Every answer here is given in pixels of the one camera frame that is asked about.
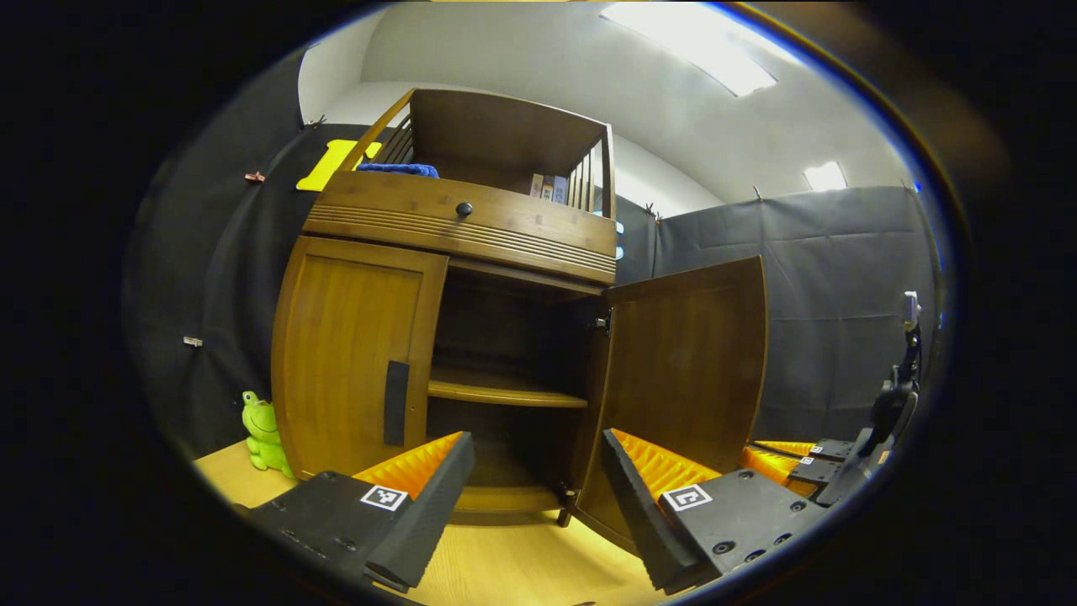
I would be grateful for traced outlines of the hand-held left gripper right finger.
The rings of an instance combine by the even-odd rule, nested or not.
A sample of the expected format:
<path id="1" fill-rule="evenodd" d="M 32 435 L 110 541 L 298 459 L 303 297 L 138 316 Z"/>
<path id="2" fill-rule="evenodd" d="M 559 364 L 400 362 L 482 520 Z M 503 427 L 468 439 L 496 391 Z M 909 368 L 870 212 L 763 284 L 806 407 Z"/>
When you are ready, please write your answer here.
<path id="1" fill-rule="evenodd" d="M 655 589 L 672 595 L 785 551 L 828 513 L 753 468 L 716 473 L 623 429 L 602 465 Z"/>

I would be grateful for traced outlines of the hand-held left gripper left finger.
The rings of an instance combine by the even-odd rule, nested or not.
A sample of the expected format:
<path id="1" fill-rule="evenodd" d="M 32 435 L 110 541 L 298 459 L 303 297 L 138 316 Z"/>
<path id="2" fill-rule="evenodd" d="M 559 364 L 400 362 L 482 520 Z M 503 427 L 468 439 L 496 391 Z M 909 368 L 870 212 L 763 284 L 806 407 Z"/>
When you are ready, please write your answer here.
<path id="1" fill-rule="evenodd" d="M 324 470 L 247 517 L 294 556 L 340 582 L 418 587 L 475 467 L 470 431 L 362 473 Z"/>

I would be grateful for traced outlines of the wooden cabinet door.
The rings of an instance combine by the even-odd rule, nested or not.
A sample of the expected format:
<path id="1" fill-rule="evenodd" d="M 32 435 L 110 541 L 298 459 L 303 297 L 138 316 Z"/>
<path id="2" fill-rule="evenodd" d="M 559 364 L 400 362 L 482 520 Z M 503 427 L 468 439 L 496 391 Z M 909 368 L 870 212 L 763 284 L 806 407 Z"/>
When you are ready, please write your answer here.
<path id="1" fill-rule="evenodd" d="M 272 327 L 272 405 L 297 479 L 353 475 L 426 442 L 448 258 L 300 237 Z"/>
<path id="2" fill-rule="evenodd" d="M 707 465 L 738 468 L 764 391 L 768 295 L 763 257 L 607 288 L 590 332 L 588 406 L 570 457 L 570 513 L 635 555 L 601 463 L 616 428 Z"/>

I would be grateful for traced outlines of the wooden double-door shoe cabinet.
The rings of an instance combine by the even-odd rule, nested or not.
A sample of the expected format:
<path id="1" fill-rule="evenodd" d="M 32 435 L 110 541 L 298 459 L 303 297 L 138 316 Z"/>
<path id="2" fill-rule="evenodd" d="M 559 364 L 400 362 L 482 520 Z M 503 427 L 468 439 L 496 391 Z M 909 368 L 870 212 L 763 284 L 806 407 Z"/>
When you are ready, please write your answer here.
<path id="1" fill-rule="evenodd" d="M 330 170 L 355 173 L 361 163 L 422 163 L 439 178 L 528 195 L 534 173 L 568 179 L 568 205 L 614 221 L 595 177 L 609 175 L 602 154 L 609 125 L 494 93 L 415 88 L 384 111 L 360 146 Z M 304 231 L 364 244 L 401 246 L 448 258 L 432 367 L 531 377 L 587 399 L 590 329 L 601 296 L 614 284 L 534 271 L 438 250 Z M 538 513 L 570 518 L 576 491 L 570 457 L 585 409 L 510 407 L 428 396 L 426 442 L 470 431 L 476 464 L 458 502 L 466 513 Z"/>

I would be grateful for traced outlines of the wooden inner cabinet shelf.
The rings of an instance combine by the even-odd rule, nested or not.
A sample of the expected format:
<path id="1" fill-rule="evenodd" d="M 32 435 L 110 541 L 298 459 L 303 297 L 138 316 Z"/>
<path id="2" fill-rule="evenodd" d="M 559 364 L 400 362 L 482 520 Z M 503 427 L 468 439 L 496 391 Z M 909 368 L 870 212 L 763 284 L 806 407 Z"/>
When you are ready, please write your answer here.
<path id="1" fill-rule="evenodd" d="M 551 387 L 531 377 L 453 367 L 431 369 L 426 394 L 454 401 L 500 404 L 510 407 L 585 409 L 588 406 L 584 396 L 570 394 L 560 387 Z"/>

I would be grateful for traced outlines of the black backdrop cloth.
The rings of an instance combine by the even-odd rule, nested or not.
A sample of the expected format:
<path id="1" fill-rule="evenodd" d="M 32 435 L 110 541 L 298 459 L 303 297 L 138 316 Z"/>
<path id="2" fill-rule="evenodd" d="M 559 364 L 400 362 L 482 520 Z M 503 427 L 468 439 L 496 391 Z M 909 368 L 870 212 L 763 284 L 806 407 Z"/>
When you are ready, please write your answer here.
<path id="1" fill-rule="evenodd" d="M 763 258 L 769 342 L 755 441 L 856 438 L 905 354 L 905 293 L 918 295 L 931 346 L 931 232 L 911 189 L 808 192 L 660 220 L 618 197 L 617 220 L 617 284 Z"/>
<path id="2" fill-rule="evenodd" d="M 304 130 L 297 50 L 201 119 L 159 165 L 135 219 L 122 281 L 124 332 L 146 406 L 188 460 L 242 441 L 241 393 L 272 395 L 272 327 L 300 227 L 299 189 L 335 139 Z M 265 183 L 247 183 L 258 171 Z M 184 346 L 184 335 L 202 348 Z"/>

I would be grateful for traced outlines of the green frog plush toy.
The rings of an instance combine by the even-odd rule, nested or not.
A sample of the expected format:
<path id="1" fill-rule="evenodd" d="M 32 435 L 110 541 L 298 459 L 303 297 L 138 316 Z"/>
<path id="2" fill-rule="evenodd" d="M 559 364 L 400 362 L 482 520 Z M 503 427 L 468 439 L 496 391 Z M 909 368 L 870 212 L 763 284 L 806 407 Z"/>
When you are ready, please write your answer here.
<path id="1" fill-rule="evenodd" d="M 255 391 L 243 391 L 240 396 L 243 404 L 241 422 L 247 429 L 244 443 L 250 463 L 257 470 L 279 470 L 285 478 L 295 480 L 296 476 L 286 461 L 272 401 L 262 399 Z"/>

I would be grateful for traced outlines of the wooden drawer with black knob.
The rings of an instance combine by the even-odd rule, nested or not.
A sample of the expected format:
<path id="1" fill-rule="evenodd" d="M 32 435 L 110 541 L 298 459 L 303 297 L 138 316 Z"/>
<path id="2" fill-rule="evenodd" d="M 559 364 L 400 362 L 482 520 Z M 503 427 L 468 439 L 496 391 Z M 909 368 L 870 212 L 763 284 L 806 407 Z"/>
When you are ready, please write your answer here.
<path id="1" fill-rule="evenodd" d="M 611 284 L 611 219 L 523 194 L 392 173 L 335 173 L 304 231 L 373 239 Z"/>

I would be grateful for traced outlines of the blue folded cloth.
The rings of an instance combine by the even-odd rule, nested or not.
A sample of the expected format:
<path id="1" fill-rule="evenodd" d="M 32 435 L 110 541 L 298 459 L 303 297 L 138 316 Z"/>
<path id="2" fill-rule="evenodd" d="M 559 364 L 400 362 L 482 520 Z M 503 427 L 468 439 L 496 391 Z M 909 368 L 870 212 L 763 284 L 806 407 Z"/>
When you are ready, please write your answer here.
<path id="1" fill-rule="evenodd" d="M 354 170 L 355 172 L 388 173 L 389 175 L 439 178 L 438 170 L 434 166 L 422 163 L 361 163 L 355 166 Z"/>

